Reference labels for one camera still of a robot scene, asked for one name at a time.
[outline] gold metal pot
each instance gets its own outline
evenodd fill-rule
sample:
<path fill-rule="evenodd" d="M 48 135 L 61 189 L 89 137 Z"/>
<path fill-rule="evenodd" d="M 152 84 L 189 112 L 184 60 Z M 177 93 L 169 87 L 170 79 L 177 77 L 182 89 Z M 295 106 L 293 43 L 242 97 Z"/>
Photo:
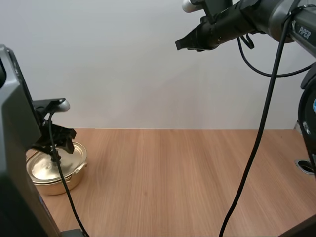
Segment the gold metal pot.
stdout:
<path fill-rule="evenodd" d="M 74 153 L 69 154 L 57 148 L 60 166 L 69 190 L 82 180 L 87 166 L 87 152 L 83 145 L 74 142 Z M 38 191 L 44 195 L 58 195 L 66 192 L 62 183 L 57 164 L 52 162 L 50 155 L 35 152 L 27 161 L 26 169 Z"/>

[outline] pot handle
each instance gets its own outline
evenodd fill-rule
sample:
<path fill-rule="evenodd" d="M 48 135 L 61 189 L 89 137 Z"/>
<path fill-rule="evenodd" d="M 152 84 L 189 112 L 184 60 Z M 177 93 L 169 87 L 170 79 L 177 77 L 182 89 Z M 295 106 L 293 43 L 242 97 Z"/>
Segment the pot handle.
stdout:
<path fill-rule="evenodd" d="M 86 162 L 84 162 L 84 163 L 82 163 L 81 165 L 79 165 L 79 166 L 74 170 L 73 175 L 78 174 L 79 171 L 81 171 L 81 169 L 83 169 L 83 168 L 86 167 L 86 166 L 87 166 L 87 163 L 86 163 Z"/>

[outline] wooden tabletop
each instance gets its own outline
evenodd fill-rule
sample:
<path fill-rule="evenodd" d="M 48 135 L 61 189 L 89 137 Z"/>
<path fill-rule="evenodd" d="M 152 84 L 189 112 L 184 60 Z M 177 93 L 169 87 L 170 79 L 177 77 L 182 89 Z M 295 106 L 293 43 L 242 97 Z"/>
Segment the wooden tabletop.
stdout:
<path fill-rule="evenodd" d="M 71 191 L 92 237 L 218 236 L 256 131 L 77 129 L 88 152 Z M 316 181 L 296 131 L 265 131 L 225 236 L 278 236 L 316 213 Z M 60 230 L 78 228 L 65 194 L 43 196 Z"/>

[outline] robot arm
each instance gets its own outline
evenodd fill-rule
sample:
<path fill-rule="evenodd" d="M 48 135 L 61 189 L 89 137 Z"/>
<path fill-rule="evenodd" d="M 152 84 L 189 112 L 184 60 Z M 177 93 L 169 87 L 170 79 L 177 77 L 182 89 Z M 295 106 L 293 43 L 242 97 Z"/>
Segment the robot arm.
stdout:
<path fill-rule="evenodd" d="M 316 4 L 315 0 L 185 0 L 187 11 L 204 9 L 206 16 L 187 36 L 176 41 L 177 49 L 213 50 L 248 33 L 268 34 L 280 40 L 285 19 L 291 8 Z M 287 42 L 298 42 L 316 57 L 316 9 L 304 8 L 295 14 Z"/>
<path fill-rule="evenodd" d="M 51 111 L 66 111 L 65 99 L 33 101 L 14 53 L 0 45 L 0 222 L 3 236 L 64 236 L 50 216 L 27 171 L 25 153 L 34 148 L 51 153 Z M 52 126 L 54 143 L 74 151 L 76 132 Z"/>

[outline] white backdrop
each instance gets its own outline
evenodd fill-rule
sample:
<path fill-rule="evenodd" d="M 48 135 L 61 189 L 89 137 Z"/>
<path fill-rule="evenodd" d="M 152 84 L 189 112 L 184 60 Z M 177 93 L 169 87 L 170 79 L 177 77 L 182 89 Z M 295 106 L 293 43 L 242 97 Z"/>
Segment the white backdrop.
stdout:
<path fill-rule="evenodd" d="M 34 99 L 66 97 L 54 122 L 71 127 L 245 129 L 259 126 L 269 79 L 242 61 L 234 40 L 215 51 L 177 51 L 203 12 L 181 0 L 10 0 L 0 42 L 12 48 Z M 253 37 L 253 65 L 271 72 L 277 42 Z M 285 47 L 280 73 L 315 59 Z M 278 79 L 266 128 L 292 129 L 302 76 Z"/>

